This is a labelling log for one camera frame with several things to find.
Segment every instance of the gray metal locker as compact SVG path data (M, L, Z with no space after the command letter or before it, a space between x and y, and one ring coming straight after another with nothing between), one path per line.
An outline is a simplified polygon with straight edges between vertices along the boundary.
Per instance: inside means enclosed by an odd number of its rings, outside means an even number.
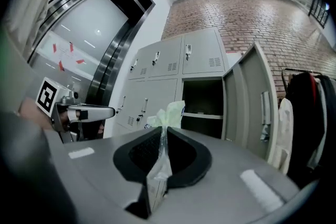
M144 104L144 97L141 94L144 94L146 83L146 81L131 81L127 84L124 107L117 114L117 123L130 131L137 130L136 120Z
M177 75L179 72L180 50L182 37L164 40L157 43L151 54L153 60L156 53L160 53L158 60L149 68L148 77Z
M132 63L133 70L130 71L128 79L142 79L147 77L147 72L152 66L152 60L154 59L153 53L151 52L152 50L156 50L156 47L157 44L152 44L138 51L136 58Z
M223 138L270 162L278 131L278 103L261 47L255 43L223 80Z
M175 101L177 79L146 81L145 97L148 98L146 112L140 120L138 130L143 129L149 116L155 116L160 109L166 110L167 105Z
M183 74L224 70L223 57L214 29L185 35Z

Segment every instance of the red sticker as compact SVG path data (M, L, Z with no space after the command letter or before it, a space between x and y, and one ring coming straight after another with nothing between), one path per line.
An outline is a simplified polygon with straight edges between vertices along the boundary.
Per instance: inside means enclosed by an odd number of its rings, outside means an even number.
M62 65L62 61L60 61L60 62L58 63L58 65L59 65L59 69L60 69L61 71L65 71L64 68L63 68L63 65Z

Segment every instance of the plastic bag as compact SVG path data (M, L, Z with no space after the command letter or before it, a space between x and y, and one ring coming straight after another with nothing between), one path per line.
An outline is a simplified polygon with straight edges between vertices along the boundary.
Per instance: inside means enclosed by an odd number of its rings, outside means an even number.
M146 127L162 126L159 156L146 177L151 212L161 203L167 190L167 180L173 175L168 156L167 128L168 126L181 128L184 107L184 101L173 102L167 106L166 111L160 109L156 116L147 119Z

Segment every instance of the brick wall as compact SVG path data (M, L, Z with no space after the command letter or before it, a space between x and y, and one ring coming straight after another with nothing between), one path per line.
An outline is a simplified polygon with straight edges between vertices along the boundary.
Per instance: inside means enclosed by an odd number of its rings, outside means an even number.
M257 40L268 59L278 97L283 97L284 67L336 78L336 53L313 20L287 0L179 0L171 7L162 39L215 26L227 52L246 51Z

